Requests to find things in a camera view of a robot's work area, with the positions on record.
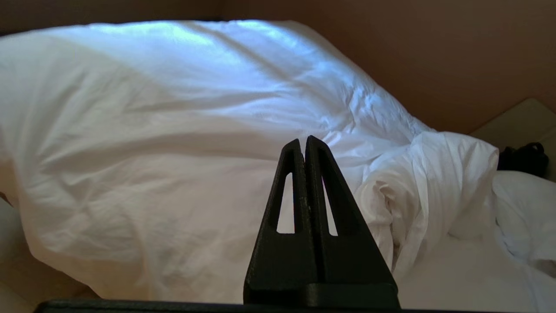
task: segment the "bedding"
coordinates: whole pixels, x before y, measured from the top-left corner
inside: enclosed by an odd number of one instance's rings
[[[425,126],[297,23],[8,36],[0,94],[0,160],[33,255],[104,298],[241,302],[280,150],[308,135],[397,280],[448,233],[484,232],[496,148]]]
[[[556,183],[500,171],[493,181],[496,221],[508,254],[523,265],[539,311],[556,310]]]
[[[444,236],[426,261],[398,281],[405,309],[537,312],[523,269],[508,258],[492,228],[480,238]]]

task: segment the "white bedsheet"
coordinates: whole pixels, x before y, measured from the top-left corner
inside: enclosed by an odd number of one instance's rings
[[[556,183],[499,171],[493,181],[497,224],[508,256],[523,268],[541,312],[556,310]]]
[[[491,228],[482,238],[445,236],[424,262],[398,281],[405,309],[536,312],[524,269],[513,263]]]
[[[11,36],[0,94],[0,160],[33,254],[106,298],[241,301],[294,138],[330,146],[396,278],[449,231],[476,236],[458,223],[480,216],[497,158],[433,132],[291,22]]]

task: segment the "brown wall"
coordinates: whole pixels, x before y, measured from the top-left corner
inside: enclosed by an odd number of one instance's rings
[[[223,0],[0,0],[0,33],[95,22],[219,18]]]
[[[532,96],[556,109],[555,0],[227,0],[223,15],[309,25],[439,130]]]

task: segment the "white pillow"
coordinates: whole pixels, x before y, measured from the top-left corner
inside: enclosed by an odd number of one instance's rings
[[[522,172],[493,180],[497,224],[508,251],[545,272],[556,261],[556,183]]]

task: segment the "black bag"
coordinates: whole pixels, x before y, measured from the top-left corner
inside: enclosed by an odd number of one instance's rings
[[[540,143],[530,143],[519,149],[506,147],[498,159],[498,170],[516,170],[544,177],[547,168],[548,156]]]

